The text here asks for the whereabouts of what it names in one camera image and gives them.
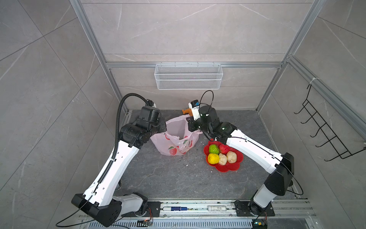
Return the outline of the green fake fruit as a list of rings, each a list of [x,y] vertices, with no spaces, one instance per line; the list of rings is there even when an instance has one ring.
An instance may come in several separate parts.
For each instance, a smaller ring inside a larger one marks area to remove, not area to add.
[[[216,154],[216,155],[219,155],[221,153],[219,146],[215,144],[209,146],[208,152],[209,154]]]

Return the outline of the pink plastic bag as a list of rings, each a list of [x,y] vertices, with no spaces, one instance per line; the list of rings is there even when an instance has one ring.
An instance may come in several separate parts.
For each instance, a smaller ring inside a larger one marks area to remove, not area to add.
[[[181,156],[191,150],[198,141],[201,131],[188,129],[188,114],[166,121],[167,131],[151,136],[157,150],[165,156]]]

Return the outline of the beige fake bun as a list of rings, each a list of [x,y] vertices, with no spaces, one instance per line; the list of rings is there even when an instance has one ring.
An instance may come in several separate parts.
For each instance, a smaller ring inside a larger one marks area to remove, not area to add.
[[[227,157],[227,162],[230,163],[230,164],[233,164],[237,161],[237,154],[233,151],[229,151],[226,154],[226,157]]]
[[[227,156],[225,154],[220,153],[219,154],[219,165],[225,166],[227,164]]]

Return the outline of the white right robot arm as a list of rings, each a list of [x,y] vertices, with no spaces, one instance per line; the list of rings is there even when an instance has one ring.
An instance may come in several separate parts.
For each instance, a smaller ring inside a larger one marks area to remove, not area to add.
[[[188,117],[188,129],[202,131],[208,139],[221,142],[246,155],[260,165],[269,176],[252,196],[248,207],[255,216],[262,215],[277,196],[284,196],[292,186],[294,157],[290,153],[272,151],[245,135],[229,122],[221,122],[211,105],[201,106],[198,100],[188,104],[193,116]]]

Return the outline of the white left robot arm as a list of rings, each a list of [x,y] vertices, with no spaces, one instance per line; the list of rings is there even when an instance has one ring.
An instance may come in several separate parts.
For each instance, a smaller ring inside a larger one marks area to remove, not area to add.
[[[84,193],[75,194],[72,204],[105,227],[120,215],[143,216],[148,208],[147,197],[132,193],[117,197],[114,192],[129,163],[142,146],[156,133],[166,131],[165,119],[153,101],[147,100],[134,123],[119,127],[116,121],[115,146],[102,171]]]

